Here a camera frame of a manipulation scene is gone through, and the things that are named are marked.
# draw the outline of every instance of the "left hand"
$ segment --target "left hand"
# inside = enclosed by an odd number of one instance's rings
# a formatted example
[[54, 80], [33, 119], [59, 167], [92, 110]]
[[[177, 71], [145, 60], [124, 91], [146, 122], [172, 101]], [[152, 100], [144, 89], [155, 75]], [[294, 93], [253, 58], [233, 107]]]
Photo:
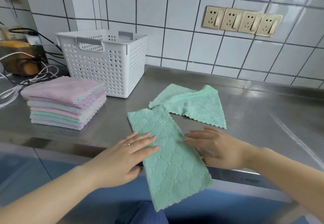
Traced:
[[134, 180], [141, 169], [132, 168], [159, 149], [159, 146], [144, 148], [156, 140], [156, 136], [150, 135], [149, 132], [144, 135], [135, 132], [82, 165], [85, 177], [91, 177], [94, 189], [119, 186]]

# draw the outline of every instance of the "white plastic basket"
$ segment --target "white plastic basket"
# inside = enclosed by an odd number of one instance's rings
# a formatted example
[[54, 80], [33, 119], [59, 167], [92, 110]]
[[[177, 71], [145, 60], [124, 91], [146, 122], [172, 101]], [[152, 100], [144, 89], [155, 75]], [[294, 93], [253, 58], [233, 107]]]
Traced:
[[144, 74], [146, 35], [91, 30], [56, 36], [71, 77], [105, 83], [108, 96], [127, 98]]

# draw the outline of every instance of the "basket handle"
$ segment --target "basket handle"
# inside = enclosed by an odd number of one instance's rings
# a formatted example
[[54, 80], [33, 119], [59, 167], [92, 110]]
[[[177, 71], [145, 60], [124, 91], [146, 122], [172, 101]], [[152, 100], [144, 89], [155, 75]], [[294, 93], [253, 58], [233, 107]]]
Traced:
[[77, 43], [86, 43], [86, 44], [92, 44], [92, 45], [99, 45], [102, 46], [101, 40], [98, 39], [90, 39], [90, 38], [85, 38], [85, 37], [79, 37], [77, 36], [75, 38]]

